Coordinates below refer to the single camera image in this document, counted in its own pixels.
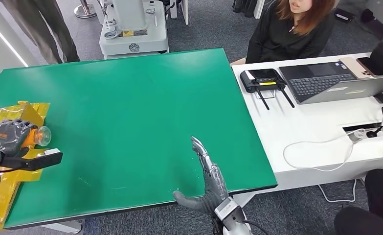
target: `robotic thumb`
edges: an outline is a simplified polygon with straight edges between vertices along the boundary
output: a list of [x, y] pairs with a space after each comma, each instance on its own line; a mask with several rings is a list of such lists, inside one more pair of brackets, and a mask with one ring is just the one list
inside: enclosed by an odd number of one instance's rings
[[178, 204], [202, 213], [207, 213], [201, 198], [185, 197], [180, 191], [174, 191], [173, 196]]

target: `black clothing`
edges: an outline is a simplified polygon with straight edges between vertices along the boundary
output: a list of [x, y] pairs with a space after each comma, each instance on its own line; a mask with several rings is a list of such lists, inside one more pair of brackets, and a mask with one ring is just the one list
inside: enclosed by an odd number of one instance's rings
[[309, 34], [299, 36], [289, 32], [293, 19], [279, 20], [277, 5], [277, 2], [273, 3], [263, 13], [249, 41], [247, 64], [317, 57], [327, 44], [335, 24], [332, 14]]
[[370, 171], [365, 178], [370, 212], [347, 207], [335, 217], [337, 235], [383, 235], [383, 169]]
[[243, 11], [246, 17], [253, 17], [257, 0], [234, 0], [232, 5], [233, 12], [239, 13]]

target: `long brown hair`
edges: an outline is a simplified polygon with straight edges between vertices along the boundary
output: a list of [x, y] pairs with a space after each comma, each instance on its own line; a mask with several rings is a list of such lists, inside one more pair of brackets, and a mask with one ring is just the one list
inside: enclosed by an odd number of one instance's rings
[[[293, 30], [294, 34], [307, 35], [310, 33], [334, 8], [335, 0], [312, 0], [312, 7], [305, 12], [298, 25]], [[289, 0], [280, 0], [277, 7], [280, 20], [293, 19]]]

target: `black shirt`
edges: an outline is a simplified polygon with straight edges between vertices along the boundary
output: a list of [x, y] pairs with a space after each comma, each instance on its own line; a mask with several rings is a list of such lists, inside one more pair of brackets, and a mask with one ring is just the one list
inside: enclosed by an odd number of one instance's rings
[[249, 41], [246, 63], [317, 57], [324, 49], [334, 27], [332, 14], [326, 16], [309, 34], [289, 32], [293, 19], [280, 20], [274, 3], [262, 15]]

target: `laptop keyboard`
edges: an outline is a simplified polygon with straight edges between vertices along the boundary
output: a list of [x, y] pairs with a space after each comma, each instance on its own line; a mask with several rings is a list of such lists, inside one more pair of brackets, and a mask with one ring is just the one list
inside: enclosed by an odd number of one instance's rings
[[289, 80], [289, 82], [291, 83], [293, 90], [296, 93], [295, 95], [311, 97], [315, 94], [325, 91], [338, 82], [355, 79], [356, 78], [353, 75], [345, 74], [326, 77], [293, 79]]

